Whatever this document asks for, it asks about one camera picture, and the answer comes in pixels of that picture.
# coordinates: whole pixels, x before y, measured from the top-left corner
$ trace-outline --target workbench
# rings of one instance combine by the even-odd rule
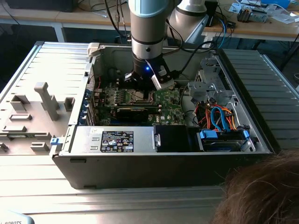
[[[227,10],[233,0],[220,0],[220,7],[223,14],[228,20],[236,23],[236,28],[232,34],[235,38],[248,38],[259,40],[275,40],[275,41],[294,41],[294,38],[299,32],[298,23],[284,24],[272,18],[269,18],[266,23],[249,22],[241,23],[237,21],[236,15]],[[34,25],[53,27],[55,29],[59,42],[66,42],[64,28],[88,28],[88,29],[108,29],[113,30],[113,26],[108,17],[86,12],[76,8],[72,13],[64,13],[58,11],[44,10],[28,10],[28,9],[10,9],[7,3],[4,2],[4,7],[21,25]],[[0,5],[0,23],[16,24],[11,16]],[[291,5],[289,10],[299,10],[299,6]],[[110,9],[111,14],[115,15],[116,8]],[[124,18],[127,30],[130,30],[130,12],[128,4],[123,4]],[[212,27],[204,29],[202,35],[206,36],[205,40],[211,40],[214,36],[218,36],[222,31],[221,25],[216,22]],[[120,30],[124,30],[124,26],[120,22]]]

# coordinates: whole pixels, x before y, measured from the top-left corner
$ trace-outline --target black cable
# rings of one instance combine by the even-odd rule
[[[207,43],[211,43],[211,44],[213,44],[213,46],[210,47],[210,48],[208,48],[208,49],[206,49],[206,50],[200,51],[200,52],[198,52],[198,53],[205,53],[205,52],[208,52],[208,51],[210,51],[210,50],[212,50],[212,49],[214,49],[214,48],[216,47],[216,44],[215,44],[214,41],[205,41],[205,42],[201,43],[201,44],[200,44],[200,45],[193,51],[193,53],[190,55],[188,61],[187,61],[186,64],[183,66],[183,68],[182,68],[182,70],[180,71],[180,73],[183,73],[183,71],[187,68],[187,66],[188,66],[189,62],[191,61],[192,57],[195,55],[195,53],[197,53],[197,50],[198,50],[199,48],[201,48],[203,45],[207,44]]]
[[[77,4],[77,7],[78,7],[79,9],[83,10],[83,11],[86,11],[86,12],[98,12],[98,11],[107,10],[107,8],[102,8],[102,9],[97,9],[97,10],[86,10],[86,9],[82,8],[82,7],[79,5],[79,4],[82,3],[83,1],[85,1],[85,0],[81,0],[81,1],[79,1],[78,4]]]
[[[175,28],[173,28],[173,26],[170,25],[168,19],[166,19],[166,24],[169,26],[169,30],[170,30],[171,36],[172,36],[172,38],[173,38],[175,44],[177,45],[178,49],[174,49],[174,50],[172,50],[172,51],[170,51],[170,52],[167,52],[167,53],[164,54],[164,56],[166,56],[166,55],[170,55],[170,54],[172,54],[172,53],[178,51],[179,49],[182,50],[182,51],[185,51],[185,52],[194,53],[194,50],[187,50],[187,49],[183,48],[184,40],[183,40],[182,35],[181,35]],[[173,31],[174,31],[174,32],[179,36],[179,38],[181,39],[181,44],[180,44],[180,45],[179,45],[178,42],[176,41],[177,39],[174,37]],[[198,50],[203,50],[203,48],[201,48],[202,45],[204,45],[204,44],[199,45]],[[203,52],[201,52],[201,51],[196,51],[196,52],[195,52],[195,54],[200,54],[200,53],[203,53]]]
[[[118,28],[116,27],[116,25],[115,25],[115,23],[114,23],[114,21],[113,21],[113,19],[112,19],[112,15],[111,15],[111,13],[110,13],[110,10],[109,10],[108,4],[107,4],[107,0],[104,0],[104,3],[105,3],[105,6],[106,6],[106,10],[107,10],[109,19],[110,19],[110,21],[111,21],[111,23],[112,23],[114,29],[116,30],[116,32],[117,32],[121,37],[124,37],[124,38],[125,38],[125,36],[122,35],[121,32],[118,30]]]
[[[278,43],[286,50],[289,50],[289,47],[285,45],[282,41],[278,41]]]
[[[169,30],[170,30],[170,33],[171,33],[171,36],[172,36],[174,42],[176,43],[176,45],[178,46],[178,48],[182,49],[182,47],[183,47],[183,45],[184,45],[184,39],[183,39],[182,35],[181,35],[175,28],[173,28],[172,25],[170,25],[168,19],[166,19],[166,24],[169,26]],[[179,36],[179,38],[181,39],[181,43],[180,43],[180,45],[178,44],[177,39],[174,37],[173,31],[174,31],[174,32]]]
[[[296,40],[298,39],[298,37],[299,37],[299,33],[298,33],[298,35],[296,36],[295,40],[293,41],[291,47],[289,48],[289,50],[287,51],[286,54],[288,54],[288,53],[291,51],[291,49],[292,49],[292,47],[294,46],[294,44],[295,44]]]
[[[122,18],[123,27],[124,27],[124,29],[125,29],[126,40],[128,40],[128,34],[127,34],[127,29],[126,29],[125,18],[124,18],[124,16],[123,16],[122,3],[121,3],[121,1],[120,1],[120,7],[121,7],[121,18]]]
[[[117,29],[119,29],[121,15],[120,15],[120,11],[118,10],[118,0],[116,0],[116,13],[117,13]]]
[[[182,101],[183,101],[184,92],[185,92],[185,90],[187,89],[187,87],[188,87],[188,85],[186,85],[186,86],[184,87],[183,92],[182,92],[182,95],[181,95],[180,98],[179,98],[179,105],[181,106],[181,110],[182,110],[183,113],[184,113],[184,111],[183,111]]]
[[[221,15],[222,15],[222,20],[223,20],[224,24],[226,24],[226,23],[228,22],[228,19],[227,19],[226,16],[223,14],[222,9],[220,8],[220,6],[217,5],[217,7],[218,7],[219,10],[220,10],[220,13],[221,13]]]
[[[294,56],[294,54],[299,50],[299,44],[295,47],[295,49],[293,50],[293,52],[286,57],[286,59],[281,63],[280,66],[280,71],[282,71],[285,66],[289,63],[289,61],[291,60],[291,58]]]
[[[288,56],[289,52],[291,51],[291,49],[293,48],[296,40],[299,37],[299,33],[296,36],[294,42],[292,43],[290,49],[287,51],[286,55],[285,55],[285,60],[282,61],[281,65],[280,65],[280,71],[283,71],[283,69],[285,68],[285,66],[289,63],[290,59],[293,57],[293,55],[298,51],[299,49],[299,45],[296,46],[295,50]]]
[[[1,5],[2,5],[2,7],[4,8],[4,10],[9,14],[9,16],[18,24],[18,25],[20,25],[19,24],[19,22],[7,11],[7,9],[4,7],[4,5],[3,5],[3,0],[0,0],[1,1]]]

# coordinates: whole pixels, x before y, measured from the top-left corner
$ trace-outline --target electronic component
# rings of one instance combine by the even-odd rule
[[[179,105],[179,91],[141,92],[122,89],[110,83],[100,96],[99,125],[153,126],[184,125],[184,113]]]
[[[237,15],[239,22],[266,22],[268,15],[262,9],[250,8],[249,6],[243,5],[240,12]]]
[[[249,133],[244,130],[233,130],[229,133],[203,130],[199,133],[203,151],[205,152],[240,152],[249,139]]]
[[[227,28],[235,29],[235,22],[227,21],[226,26]]]

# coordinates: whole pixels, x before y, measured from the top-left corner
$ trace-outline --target brown hair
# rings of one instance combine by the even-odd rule
[[[229,175],[212,224],[299,224],[299,150]]]

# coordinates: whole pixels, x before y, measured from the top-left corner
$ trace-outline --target power supply label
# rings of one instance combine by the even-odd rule
[[[131,153],[134,151],[134,132],[103,132],[101,152]]]

